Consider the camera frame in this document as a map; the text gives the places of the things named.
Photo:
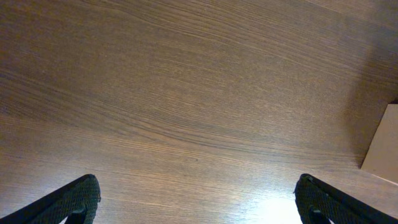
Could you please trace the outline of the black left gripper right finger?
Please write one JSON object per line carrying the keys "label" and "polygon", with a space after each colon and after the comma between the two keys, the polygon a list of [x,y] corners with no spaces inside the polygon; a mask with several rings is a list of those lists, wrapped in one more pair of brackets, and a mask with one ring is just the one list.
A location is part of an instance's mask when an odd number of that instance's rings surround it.
{"label": "black left gripper right finger", "polygon": [[397,224],[396,218],[310,174],[300,176],[294,194],[297,210],[304,224]]}

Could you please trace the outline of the brown cardboard box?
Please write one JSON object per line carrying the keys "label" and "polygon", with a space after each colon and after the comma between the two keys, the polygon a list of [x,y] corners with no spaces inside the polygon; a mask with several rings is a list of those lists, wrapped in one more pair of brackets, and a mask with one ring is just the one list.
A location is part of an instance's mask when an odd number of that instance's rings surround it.
{"label": "brown cardboard box", "polygon": [[397,104],[388,104],[361,170],[397,185],[397,138]]}

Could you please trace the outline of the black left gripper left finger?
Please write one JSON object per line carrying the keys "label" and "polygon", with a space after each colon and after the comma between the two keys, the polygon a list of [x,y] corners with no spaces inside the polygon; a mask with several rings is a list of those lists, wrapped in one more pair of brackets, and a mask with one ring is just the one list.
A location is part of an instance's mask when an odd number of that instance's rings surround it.
{"label": "black left gripper left finger", "polygon": [[86,174],[24,208],[1,218],[3,224],[92,224],[101,200],[100,185]]}

